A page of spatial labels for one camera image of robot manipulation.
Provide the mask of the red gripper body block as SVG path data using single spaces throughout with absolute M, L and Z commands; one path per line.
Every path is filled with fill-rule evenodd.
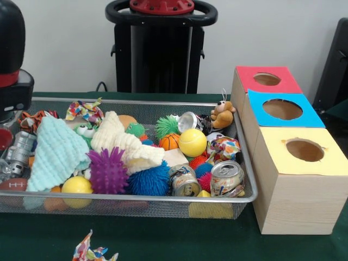
M 0 128 L 0 150 L 6 150 L 13 141 L 13 134 L 5 127 Z

